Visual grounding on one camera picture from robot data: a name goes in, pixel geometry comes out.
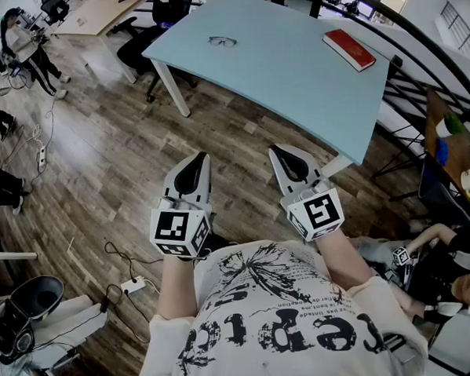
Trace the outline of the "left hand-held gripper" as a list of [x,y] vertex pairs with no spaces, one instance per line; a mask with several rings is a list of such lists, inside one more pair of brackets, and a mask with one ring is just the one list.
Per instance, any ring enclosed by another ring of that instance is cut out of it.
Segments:
[[[190,155],[168,172],[164,196],[150,216],[150,241],[161,254],[202,258],[202,247],[211,231],[210,186],[211,159],[206,152]],[[190,198],[197,202],[184,200]]]

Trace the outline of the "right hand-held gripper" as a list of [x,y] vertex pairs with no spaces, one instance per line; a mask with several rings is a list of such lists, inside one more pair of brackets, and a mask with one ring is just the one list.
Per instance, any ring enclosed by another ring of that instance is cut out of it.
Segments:
[[[286,218],[305,242],[334,232],[345,217],[337,189],[321,177],[315,158],[288,144],[274,144],[268,149],[275,178],[283,193],[281,205]],[[293,192],[298,182],[316,181]]]

